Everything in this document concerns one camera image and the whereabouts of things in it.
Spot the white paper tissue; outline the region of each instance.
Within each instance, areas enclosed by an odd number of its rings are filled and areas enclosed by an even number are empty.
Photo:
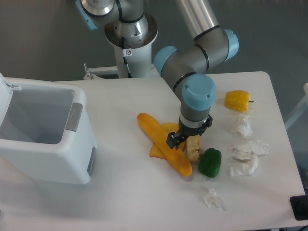
[[[237,149],[232,150],[232,157],[239,161],[248,161],[251,160],[253,155],[247,152],[239,151]]]
[[[232,154],[238,153],[256,154],[257,156],[268,155],[270,153],[270,146],[263,140],[249,141],[243,145],[231,145]]]
[[[258,157],[252,155],[252,159],[245,163],[236,163],[229,168],[228,174],[232,177],[250,175],[258,167]]]
[[[244,114],[239,115],[238,119],[233,124],[230,132],[237,133],[240,135],[240,137],[242,137],[243,139],[246,139],[248,136],[250,136],[253,133],[248,119],[249,119],[249,115],[244,115]]]
[[[223,199],[216,195],[214,189],[206,188],[202,193],[202,199],[208,208],[211,208],[212,205],[215,205],[216,207],[221,207],[223,210],[226,209]]]

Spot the black cable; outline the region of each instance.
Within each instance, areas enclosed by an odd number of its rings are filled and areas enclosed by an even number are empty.
[[[125,42],[125,38],[122,37],[122,41],[121,41],[121,48],[122,50],[124,50],[124,42]],[[126,65],[126,68],[127,68],[127,73],[128,73],[128,77],[131,78],[131,73],[130,73],[130,70],[129,70],[129,66],[128,66],[128,63],[127,63],[127,58],[126,56],[123,56],[123,61],[124,61],[124,64]]]
[[[115,1],[116,1],[117,8],[119,10],[119,20],[121,20],[122,15],[123,15],[122,6],[119,0],[115,0]]]
[[[308,227],[308,225],[306,225],[306,226],[303,226],[302,228],[300,228],[298,231],[303,231],[305,228],[307,228]]]

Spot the bin handle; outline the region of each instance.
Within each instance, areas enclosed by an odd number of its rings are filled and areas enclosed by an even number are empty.
[[[80,103],[73,103],[71,110],[69,111],[68,119],[66,122],[65,130],[74,131],[76,132],[79,120],[81,117],[82,112],[82,104]]]

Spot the banana peel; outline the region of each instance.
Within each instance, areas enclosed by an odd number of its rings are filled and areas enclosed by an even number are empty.
[[[171,132],[177,132],[179,130],[179,125],[178,124],[175,124],[175,123],[164,123],[162,124],[162,127],[166,130],[166,132],[169,134]],[[181,150],[184,150],[185,148],[185,143],[186,142],[183,142],[179,145],[179,148]],[[149,156],[150,157],[156,157],[156,158],[160,158],[160,159],[165,159],[165,156],[164,154],[159,150],[159,148],[157,147],[157,145],[154,143],[151,150],[150,150],[150,153],[149,153]]]
[[[181,149],[170,149],[166,143],[168,132],[146,113],[137,116],[143,131],[153,140],[167,161],[183,176],[187,177],[193,172],[192,165]]]

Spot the blue joint cap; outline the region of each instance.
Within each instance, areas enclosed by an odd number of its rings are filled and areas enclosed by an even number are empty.
[[[228,59],[232,58],[233,56],[235,56],[237,51],[239,50],[239,40],[236,37],[236,35],[233,33],[233,31],[231,31],[229,29],[225,29],[223,31],[228,36],[228,40],[229,40],[229,52],[228,52],[228,56],[226,58],[226,60],[228,60]]]
[[[204,74],[193,74],[183,84],[183,100],[192,109],[204,111],[210,108],[216,95],[214,81]]]
[[[75,1],[75,5],[77,6],[78,11],[81,14],[81,17],[83,19],[83,21],[86,23],[87,27],[90,30],[96,30],[98,29],[98,27],[96,25],[94,25],[94,23],[91,21],[90,17],[87,15],[87,13],[84,11],[84,9],[81,6],[81,3],[79,0]]]
[[[164,47],[154,57],[153,63],[160,76],[162,76],[162,70],[168,58],[170,57],[170,55],[172,55],[173,52],[177,50],[178,49],[176,49],[174,46]]]

